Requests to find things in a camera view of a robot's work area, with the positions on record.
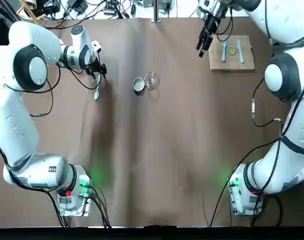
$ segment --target wire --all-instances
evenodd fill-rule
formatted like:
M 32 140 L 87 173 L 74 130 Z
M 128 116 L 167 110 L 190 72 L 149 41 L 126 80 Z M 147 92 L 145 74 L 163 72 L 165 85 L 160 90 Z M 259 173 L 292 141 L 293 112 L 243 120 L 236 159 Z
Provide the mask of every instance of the wire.
M 15 91 L 15 92 L 22 92 L 22 93 L 29 93 L 29 94 L 45 94 L 48 93 L 49 91 L 52 91 L 54 88 L 56 88 L 56 86 L 58 85 L 58 83 L 60 82 L 61 79 L 61 66 L 57 63 L 56 66 L 58 67 L 58 79 L 57 82 L 54 84 L 54 86 L 52 88 L 49 88 L 45 91 L 28 91 L 28 90 L 16 90 L 8 85 L 6 85 L 6 87 L 8 87 L 9 89 Z
M 71 73 L 74 75 L 74 77 L 77 79 L 77 81 L 78 81 L 81 85 L 83 85 L 84 88 L 86 88 L 86 89 L 88 89 L 88 90 L 94 90 L 94 89 L 96 89 L 96 88 L 98 87 L 98 85 L 100 84 L 100 82 L 98 82 L 97 85 L 96 85 L 95 87 L 88 87 L 88 86 L 84 85 L 84 84 L 79 80 L 79 78 L 75 75 L 75 73 L 73 73 L 73 71 L 72 71 L 71 68 L 67 67 L 67 69 L 68 69 L 69 71 L 71 71 Z
M 94 198 L 94 197 L 92 197 L 92 196 L 90 196 L 90 199 L 95 203 L 95 205 L 98 207 L 98 209 L 99 209 L 99 211 L 100 211 L 100 213 L 101 213 L 101 216 L 102 216 L 102 221 L 103 221 L 103 225 L 104 225 L 104 227 L 108 227 L 108 228 L 112 228 L 112 226 L 111 226 L 111 224 L 109 223 L 109 221 L 106 219 L 106 217 L 105 217 L 105 215 L 104 215 L 104 213 L 103 213 L 103 210 L 102 210 L 102 206 L 100 205 L 100 203 L 99 202 L 97 202 L 97 200 Z
M 267 0 L 265 0 L 264 14 L 265 14 L 265 27 L 266 27 L 267 36 L 268 36 L 268 39 L 271 39 L 270 31 L 268 30 L 268 27 L 267 27 Z
M 293 120 L 293 118 L 294 118 L 294 115 L 295 115 L 295 113 L 296 113 L 296 111 L 297 111 L 297 108 L 298 108 L 299 104 L 301 103 L 301 101 L 302 101 L 302 99 L 303 99 L 303 96 L 304 96 L 304 88 L 303 88 L 303 91 L 302 91 L 301 95 L 298 97 L 298 100 L 297 100 L 297 102 L 296 102 L 296 104 L 295 104 L 295 107 L 294 107 L 294 109 L 293 109 L 293 112 L 292 112 L 292 114 L 291 114 L 291 117 L 290 117 L 290 119 L 289 119 L 289 121 L 288 121 L 288 124 L 287 124 L 287 126 L 285 127 L 285 130 L 284 130 L 284 132 L 282 133 L 282 135 L 285 135 L 286 132 L 287 132 L 287 130 L 288 130 L 288 128 L 290 127 L 290 125 L 291 125 L 291 123 L 292 123 L 292 120 Z
M 233 222 L 232 222 L 232 209 L 231 209 L 231 199 L 230 199 L 230 196 L 228 195 L 228 205 L 229 205 L 229 210 L 230 210 L 230 225 L 231 225 L 231 228 L 233 227 Z
M 279 215 L 278 215 L 278 220 L 277 220 L 277 223 L 276 223 L 275 226 L 279 227 L 282 223 L 282 220 L 283 220 L 283 205 L 281 203 L 281 200 L 276 195 L 270 195 L 269 197 L 275 199 L 277 204 L 278 204 Z
M 276 156 L 275 156 L 275 160 L 274 160 L 274 163 L 273 163 L 273 167 L 272 167 L 272 171 L 271 171 L 271 174 L 269 176 L 269 178 L 267 179 L 265 185 L 262 187 L 262 189 L 260 190 L 257 198 L 256 198 L 256 202 L 255 202 L 255 206 L 254 206 L 254 210 L 253 210 L 253 217 L 252 217 L 252 224 L 251 224 L 251 227 L 254 227 L 254 223 L 255 223 L 255 211 L 257 210 L 257 204 L 258 204 L 258 201 L 260 199 L 260 196 L 263 194 L 263 191 L 265 190 L 266 186 L 270 183 L 271 179 L 272 179 L 272 176 L 274 174 L 274 171 L 275 171 L 275 168 L 276 168 L 276 164 L 277 164 L 277 160 L 278 160 L 278 154 L 279 154 L 279 151 L 280 151 L 280 145 L 281 145 L 281 139 L 279 137 L 278 139 L 278 144 L 277 144 L 277 150 L 276 150 Z
M 94 192 L 95 192 L 95 194 L 96 194 L 96 196 L 97 196 L 97 198 L 98 198 L 98 200 L 99 200 L 99 203 L 100 203 L 101 205 L 103 205 L 106 220 L 109 221 L 108 214 L 107 214 L 107 204 L 106 204 L 106 199 L 105 199 L 105 196 L 104 196 L 104 194 L 103 194 L 103 191 L 102 191 L 100 188 L 98 188 L 98 190 L 100 191 L 101 195 L 103 196 L 104 202 L 102 202 L 102 199 L 101 199 L 100 196 L 98 195 L 96 189 L 95 189 L 93 186 L 90 186 L 90 188 L 91 188 L 92 190 L 94 190 Z
M 203 207 L 203 215 L 204 215 L 204 219 L 205 219 L 205 222 L 206 222 L 206 226 L 208 227 L 208 220 L 207 220 L 207 217 L 206 217 L 206 214 L 205 214 L 204 193 L 203 192 L 202 192 L 202 207 Z
M 279 118 L 273 118 L 272 120 L 268 121 L 267 123 L 264 123 L 262 125 L 259 125 L 255 122 L 255 94 L 257 89 L 260 87 L 260 85 L 262 84 L 262 82 L 264 81 L 264 78 L 261 79 L 261 81 L 258 83 L 258 85 L 256 86 L 256 88 L 254 89 L 253 95 L 252 95 L 252 122 L 253 124 L 258 127 L 258 128 L 262 128 L 265 127 L 273 122 L 279 122 L 280 123 L 280 127 L 282 129 L 282 121 Z
M 217 37 L 217 39 L 220 41 L 220 42 L 224 42 L 224 41 L 226 41 L 226 40 L 228 40 L 229 38 L 230 38 L 230 36 L 231 36 L 231 34 L 232 34 L 232 31 L 233 31 L 233 15 L 232 15 L 232 7 L 230 7 L 230 15 L 231 15 L 231 18 L 230 18 L 230 21 L 229 21 L 229 23 L 228 23 L 228 25 L 227 25 L 227 27 L 226 27 L 226 29 L 223 31 L 223 32 L 221 32 L 221 33 L 218 33 L 218 29 L 217 29 L 217 31 L 216 31 L 216 37 Z M 227 30 L 229 29 L 229 27 L 231 26 L 231 28 L 230 28 L 230 32 L 229 32 L 229 34 L 228 34 L 228 36 L 226 37 L 226 39 L 224 39 L 224 40 L 222 40 L 222 39 L 220 39 L 220 35 L 223 35 L 223 34 L 225 34 L 226 32 L 227 32 Z
M 199 6 L 199 3 L 200 3 L 200 1 L 198 1 L 196 9 L 195 9 L 194 12 L 189 16 L 189 18 L 192 17 L 192 15 L 197 11 L 198 6 Z
M 8 162 L 8 161 L 7 161 L 7 157 L 6 157 L 6 155 L 4 154 L 4 152 L 2 151 L 1 148 L 0 148 L 0 154 L 1 154 L 1 156 L 3 157 L 3 160 L 4 160 L 5 164 L 6 164 L 6 163 Z M 56 212 L 56 215 L 57 215 L 57 218 L 58 218 L 58 220 L 59 220 L 59 223 L 60 223 L 61 227 L 64 228 L 64 229 L 69 229 L 69 228 L 71 228 L 71 227 L 66 223 L 65 217 L 60 215 L 60 212 L 59 212 L 59 210 L 58 210 L 58 208 L 57 208 L 57 206 L 56 206 L 56 203 L 55 203 L 55 200 L 54 200 L 53 196 L 50 194 L 50 191 L 46 191 L 46 190 L 44 190 L 44 189 L 42 189 L 42 188 L 30 188 L 30 187 L 28 187 L 28 186 L 25 186 L 25 185 L 19 180 L 19 178 L 18 178 L 16 175 L 14 175 L 11 171 L 8 171 L 8 172 L 9 172 L 9 174 L 10 174 L 11 180 L 13 180 L 13 182 L 14 182 L 17 186 L 19 186 L 19 187 L 21 187 L 21 188 L 23 188 L 23 189 L 25 189 L 25 190 L 30 190 L 30 191 L 35 191 L 35 192 L 42 192 L 42 193 L 45 193 L 46 195 L 48 195 L 48 196 L 50 197 L 52 203 L 53 203 L 53 206 L 54 206 L 54 209 L 55 209 L 55 212 Z
M 257 146 L 257 147 L 255 147 L 255 148 L 253 148 L 253 149 L 252 149 L 251 151 L 249 151 L 249 152 L 242 158 L 242 160 L 236 165 L 235 169 L 233 170 L 233 172 L 231 173 L 230 177 L 229 177 L 228 180 L 226 181 L 226 183 L 225 183 L 225 185 L 224 185 L 224 187 L 223 187 L 223 189 L 222 189 L 222 192 L 221 192 L 221 194 L 220 194 L 220 196 L 219 196 L 219 198 L 218 198 L 218 201 L 217 201 L 216 206 L 215 206 L 214 214 L 213 214 L 213 217 L 212 217 L 212 220 L 211 220 L 211 223 L 210 223 L 209 227 L 211 227 L 212 224 L 213 224 L 213 220 L 214 220 L 214 217 L 215 217 L 215 214 L 216 214 L 216 211 L 217 211 L 218 204 L 219 204 L 219 202 L 220 202 L 220 200 L 221 200 L 221 197 L 222 197 L 222 195 L 223 195 L 223 193 L 224 193 L 224 190 L 225 190 L 225 188 L 226 188 L 228 182 L 230 181 L 230 179 L 231 179 L 231 177 L 233 176 L 233 174 L 234 174 L 234 172 L 236 171 L 236 169 L 241 165 L 241 163 L 242 163 L 242 162 L 243 162 L 243 161 L 244 161 L 252 152 L 254 152 L 254 151 L 257 150 L 257 149 L 266 147 L 266 146 L 268 146 L 268 145 L 270 145 L 270 144 L 273 144 L 273 143 L 275 143 L 277 140 L 278 140 L 278 138 L 275 139 L 275 140 L 273 140 L 273 141 L 270 141 L 270 142 L 268 142 L 268 143 L 266 143 L 266 144 L 263 144 L 263 145 L 260 145 L 260 146 Z
M 30 114 L 31 117 L 38 118 L 38 117 L 47 116 L 47 115 L 49 115 L 49 114 L 51 113 L 51 111 L 52 111 L 52 109 L 53 109 L 53 105 L 54 105 L 53 89 L 52 89 L 51 84 L 50 84 L 50 82 L 48 81 L 48 79 L 46 79 L 46 81 L 47 81 L 48 86 L 50 87 L 51 95 L 52 95 L 52 105 L 51 105 L 51 108 L 49 109 L 48 112 L 41 112 L 41 113 L 38 113 L 38 114 L 36 114 L 36 115 Z

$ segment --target brown table surface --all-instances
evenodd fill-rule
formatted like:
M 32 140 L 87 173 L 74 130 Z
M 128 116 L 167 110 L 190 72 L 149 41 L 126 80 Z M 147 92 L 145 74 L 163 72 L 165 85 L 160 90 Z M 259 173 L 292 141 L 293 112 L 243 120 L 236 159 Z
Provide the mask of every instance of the brown table surface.
M 277 136 L 278 126 L 256 128 L 251 122 L 252 93 L 270 59 L 267 38 L 246 17 L 234 18 L 234 35 L 249 35 L 255 52 L 254 72 L 211 72 L 208 55 L 195 50 L 203 22 L 196 18 L 87 20 L 82 23 L 103 50 L 108 68 L 98 101 L 63 69 L 54 90 L 54 108 L 35 119 L 39 151 L 65 156 L 84 166 L 107 198 L 114 226 L 152 224 L 205 226 L 210 221 L 226 178 L 253 147 Z M 70 29 L 55 33 L 71 44 Z M 132 80 L 153 71 L 159 87 L 136 96 Z M 49 80 L 58 76 L 49 66 Z M 86 75 L 81 81 L 93 84 Z M 30 113 L 45 112 L 51 95 L 24 96 Z M 285 117 L 288 107 L 262 85 L 257 92 L 257 121 Z M 261 158 L 267 148 L 245 162 Z M 47 196 L 5 184 L 0 157 L 0 228 L 57 226 Z M 285 226 L 304 226 L 304 184 L 280 194 Z M 257 225 L 273 225 L 277 205 L 270 201 Z M 94 205 L 90 216 L 73 226 L 98 226 Z M 229 226 L 227 194 L 214 219 Z M 248 217 L 233 217 L 248 226 Z

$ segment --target green light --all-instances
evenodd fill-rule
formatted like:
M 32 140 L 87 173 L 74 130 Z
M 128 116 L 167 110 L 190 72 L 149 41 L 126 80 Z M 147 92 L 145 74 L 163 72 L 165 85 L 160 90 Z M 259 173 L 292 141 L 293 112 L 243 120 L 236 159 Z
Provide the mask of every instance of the green light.
M 83 195 L 89 194 L 89 187 L 91 186 L 91 180 L 87 175 L 80 175 L 80 193 Z

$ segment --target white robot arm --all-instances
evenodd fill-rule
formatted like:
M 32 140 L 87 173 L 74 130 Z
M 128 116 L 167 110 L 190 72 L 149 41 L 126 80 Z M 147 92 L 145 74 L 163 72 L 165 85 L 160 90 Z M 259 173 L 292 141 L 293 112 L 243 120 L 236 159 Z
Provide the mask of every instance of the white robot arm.
M 90 185 L 90 179 L 86 171 L 62 156 L 37 152 L 39 134 L 19 92 L 44 86 L 47 64 L 57 64 L 64 56 L 60 40 L 49 30 L 22 21 L 12 25 L 9 40 L 8 46 L 0 46 L 0 152 L 5 161 L 4 179 L 30 189 L 55 189 L 61 215 L 88 216 L 90 190 L 85 186 Z M 87 49 L 87 56 L 96 56 L 99 43 L 93 42 L 98 47 L 94 48 L 88 46 L 88 41 L 88 35 L 84 44 L 73 38 L 77 43 L 74 49 Z M 95 62 L 92 56 L 88 60 L 83 69 Z
M 273 194 L 304 181 L 304 0 L 295 3 L 290 0 L 217 0 L 211 9 L 201 4 L 205 25 L 197 46 L 201 49 L 200 57 L 210 47 L 212 34 L 216 33 L 228 7 L 235 4 L 245 9 L 269 36 L 270 43 L 273 39 L 287 48 L 269 61 L 264 74 L 269 90 L 282 101 L 291 103 L 282 130 L 277 164 L 273 170 L 278 141 L 264 158 L 237 167 L 228 183 L 233 212 L 253 215 L 253 212 L 261 212 L 262 197 L 257 199 L 257 196 L 267 183 L 264 192 Z

